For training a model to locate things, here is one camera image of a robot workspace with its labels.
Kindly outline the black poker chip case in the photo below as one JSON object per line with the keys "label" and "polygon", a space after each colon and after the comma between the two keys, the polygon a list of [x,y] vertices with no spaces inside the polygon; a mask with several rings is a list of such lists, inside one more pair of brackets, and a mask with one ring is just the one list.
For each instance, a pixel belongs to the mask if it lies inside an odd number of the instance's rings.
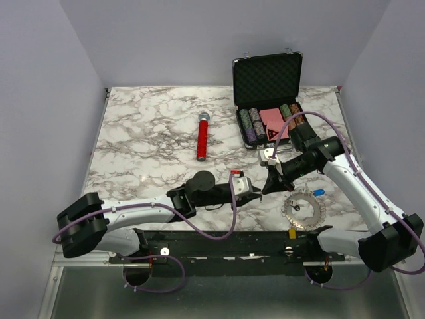
{"label": "black poker chip case", "polygon": [[[300,52],[286,52],[264,56],[246,56],[233,61],[233,100],[236,106],[236,119],[242,135],[244,147],[248,150],[269,148],[276,141],[268,141],[266,127],[259,111],[279,108],[282,118],[282,106],[298,103],[303,55]],[[249,145],[239,110],[247,109],[257,142]]]}

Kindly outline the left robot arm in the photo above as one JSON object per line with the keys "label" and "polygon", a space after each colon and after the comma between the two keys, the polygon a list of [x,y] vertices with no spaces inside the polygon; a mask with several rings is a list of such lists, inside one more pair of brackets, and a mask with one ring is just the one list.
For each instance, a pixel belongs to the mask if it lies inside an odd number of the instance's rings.
{"label": "left robot arm", "polygon": [[198,207],[229,204],[233,231],[238,207],[261,196],[260,189],[241,171],[231,172],[228,182],[221,184],[211,172],[199,171],[181,186],[151,199],[118,203],[103,201],[96,192],[87,193],[57,215],[58,233],[52,241],[62,246],[66,258],[98,250],[138,263],[147,256],[138,225],[183,221],[202,236],[214,239],[190,221]]}

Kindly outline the round metal keyring disc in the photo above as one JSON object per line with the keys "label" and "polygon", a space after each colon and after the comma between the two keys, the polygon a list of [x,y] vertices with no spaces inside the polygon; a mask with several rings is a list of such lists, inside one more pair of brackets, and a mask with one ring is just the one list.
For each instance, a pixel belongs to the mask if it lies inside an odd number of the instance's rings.
{"label": "round metal keyring disc", "polygon": [[[293,210],[290,204],[299,205],[300,211]],[[296,193],[285,200],[282,214],[293,228],[310,231],[323,223],[325,210],[322,203],[314,196],[308,193]]]}

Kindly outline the yellow tape piece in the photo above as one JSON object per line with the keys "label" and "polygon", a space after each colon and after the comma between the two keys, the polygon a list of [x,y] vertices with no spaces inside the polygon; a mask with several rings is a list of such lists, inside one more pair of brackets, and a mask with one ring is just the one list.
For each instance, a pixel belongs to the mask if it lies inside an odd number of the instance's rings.
{"label": "yellow tape piece", "polygon": [[296,239],[297,238],[296,230],[294,228],[290,228],[288,230],[288,237],[289,237],[289,239]]}

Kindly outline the small key on disc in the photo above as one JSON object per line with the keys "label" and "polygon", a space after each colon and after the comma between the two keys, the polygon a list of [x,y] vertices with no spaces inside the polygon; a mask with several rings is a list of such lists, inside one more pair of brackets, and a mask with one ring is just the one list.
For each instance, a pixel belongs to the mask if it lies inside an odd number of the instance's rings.
{"label": "small key on disc", "polygon": [[299,205],[290,204],[290,207],[295,211],[300,211],[301,207]]}

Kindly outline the pink card with black triangle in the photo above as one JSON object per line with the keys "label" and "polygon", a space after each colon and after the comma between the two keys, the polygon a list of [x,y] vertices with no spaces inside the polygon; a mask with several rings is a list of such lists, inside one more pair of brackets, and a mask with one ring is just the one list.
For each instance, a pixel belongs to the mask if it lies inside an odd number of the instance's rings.
{"label": "pink card with black triangle", "polygon": [[269,121],[265,127],[266,127],[266,136],[268,141],[276,141],[278,134],[280,133],[282,127],[284,126],[284,121]]}

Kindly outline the key with blue tag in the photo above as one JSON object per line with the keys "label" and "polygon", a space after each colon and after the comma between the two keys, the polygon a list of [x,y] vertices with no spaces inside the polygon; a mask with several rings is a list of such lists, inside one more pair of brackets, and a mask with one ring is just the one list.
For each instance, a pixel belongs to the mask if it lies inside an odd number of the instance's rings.
{"label": "key with blue tag", "polygon": [[314,197],[319,197],[325,195],[324,189],[310,189],[307,184],[305,184],[305,190]]}

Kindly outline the brown poker chip stack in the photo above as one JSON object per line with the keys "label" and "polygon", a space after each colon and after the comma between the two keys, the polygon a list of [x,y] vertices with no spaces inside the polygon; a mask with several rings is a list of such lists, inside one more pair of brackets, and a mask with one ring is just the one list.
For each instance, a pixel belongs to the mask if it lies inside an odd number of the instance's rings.
{"label": "brown poker chip stack", "polygon": [[[301,112],[298,103],[293,103],[289,105],[289,109],[290,112],[292,113],[292,115],[298,114]],[[300,125],[302,123],[304,123],[304,119],[302,115],[298,115],[294,118],[294,122],[296,125]]]}

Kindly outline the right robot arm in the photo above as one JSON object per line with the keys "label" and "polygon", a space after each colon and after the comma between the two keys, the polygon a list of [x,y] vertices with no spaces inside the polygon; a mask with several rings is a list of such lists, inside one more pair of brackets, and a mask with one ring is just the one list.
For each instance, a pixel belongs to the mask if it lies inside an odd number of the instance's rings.
{"label": "right robot arm", "polygon": [[328,253],[342,253],[361,259],[373,272],[382,272],[424,248],[422,219],[407,215],[361,171],[340,131],[322,140],[305,122],[290,130],[289,137],[299,156],[282,162],[276,147],[259,153],[268,170],[262,194],[293,191],[295,180],[318,171],[340,188],[367,226],[365,232],[333,227],[314,231],[305,244],[309,258],[318,261]]}

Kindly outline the red glitter microphone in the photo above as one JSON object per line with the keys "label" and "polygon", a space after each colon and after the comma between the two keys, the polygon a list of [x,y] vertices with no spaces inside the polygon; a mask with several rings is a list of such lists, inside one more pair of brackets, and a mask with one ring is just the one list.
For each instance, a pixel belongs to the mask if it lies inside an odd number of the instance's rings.
{"label": "red glitter microphone", "polygon": [[210,116],[206,112],[199,114],[199,127],[198,127],[198,138],[197,138],[197,161],[205,161],[207,158],[207,138],[208,138],[208,127]]}

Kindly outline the pink playing card deck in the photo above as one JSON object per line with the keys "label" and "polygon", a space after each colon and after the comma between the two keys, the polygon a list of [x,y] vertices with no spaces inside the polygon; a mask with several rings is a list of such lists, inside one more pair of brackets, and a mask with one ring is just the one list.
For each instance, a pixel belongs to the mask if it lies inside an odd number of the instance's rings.
{"label": "pink playing card deck", "polygon": [[260,118],[264,125],[268,125],[269,122],[284,122],[282,113],[279,108],[269,108],[259,111]]}

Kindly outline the black front mounting rail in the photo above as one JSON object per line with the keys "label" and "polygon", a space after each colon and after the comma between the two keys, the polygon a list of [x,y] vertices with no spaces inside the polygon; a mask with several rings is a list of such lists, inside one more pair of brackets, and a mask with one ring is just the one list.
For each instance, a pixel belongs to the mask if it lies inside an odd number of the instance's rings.
{"label": "black front mounting rail", "polygon": [[360,260],[342,253],[326,253],[307,231],[235,231],[222,241],[195,231],[138,231],[140,250],[130,259],[114,256],[112,264],[146,268],[155,277],[187,276],[303,276],[305,267],[346,265]]}

